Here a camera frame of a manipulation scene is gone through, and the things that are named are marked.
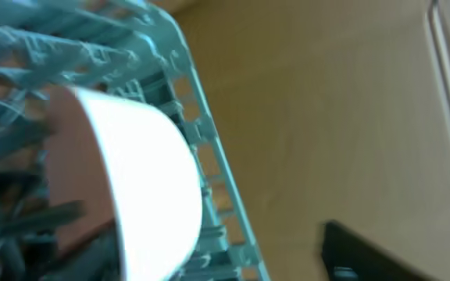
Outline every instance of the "cardboard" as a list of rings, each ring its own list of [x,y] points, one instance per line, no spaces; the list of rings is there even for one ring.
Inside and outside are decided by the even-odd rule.
[[[450,99],[431,5],[228,0],[177,15],[273,280],[326,279],[327,219],[450,280]]]

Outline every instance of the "black object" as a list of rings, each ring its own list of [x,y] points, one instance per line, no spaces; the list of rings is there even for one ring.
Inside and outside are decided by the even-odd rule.
[[[330,281],[434,280],[388,257],[335,221],[325,224],[321,256]]]

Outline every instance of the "wooden surface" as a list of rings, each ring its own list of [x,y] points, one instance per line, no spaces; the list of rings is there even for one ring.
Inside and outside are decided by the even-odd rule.
[[[179,14],[273,280],[323,280],[339,219],[450,280],[450,118],[428,1],[218,1]]]

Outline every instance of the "plastic dish rack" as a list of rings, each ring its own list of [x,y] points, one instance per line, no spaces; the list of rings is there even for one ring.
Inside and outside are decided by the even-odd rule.
[[[18,55],[18,66],[2,63],[9,54]],[[109,1],[94,12],[79,1],[0,0],[0,80],[12,85],[0,98],[0,162],[48,135],[27,111],[28,101],[46,103],[47,85],[101,88],[160,108],[180,128],[202,175],[198,246],[171,279],[270,280],[188,47],[167,13],[135,0]],[[187,81],[188,95],[177,94],[178,80]],[[197,118],[184,118],[188,105],[198,106]],[[212,148],[217,174],[203,172],[198,151],[204,145]],[[54,236],[46,229],[74,220],[74,203],[20,215],[26,199],[47,197],[41,172],[45,151],[37,151],[25,170],[0,169],[0,279],[117,280],[119,272],[110,266],[118,262],[115,231],[96,237],[66,262],[53,262]],[[15,183],[22,188],[8,212],[1,194]],[[215,183],[226,186],[232,208],[218,211],[212,198]],[[230,217],[237,218],[242,231],[239,244],[227,238],[223,221]],[[245,277],[247,271],[253,277]]]

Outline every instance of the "cabinet door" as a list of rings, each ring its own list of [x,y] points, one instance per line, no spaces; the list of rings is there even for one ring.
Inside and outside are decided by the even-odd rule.
[[[450,106],[428,1],[209,1],[178,15],[272,278],[324,279],[337,219],[450,280]]]

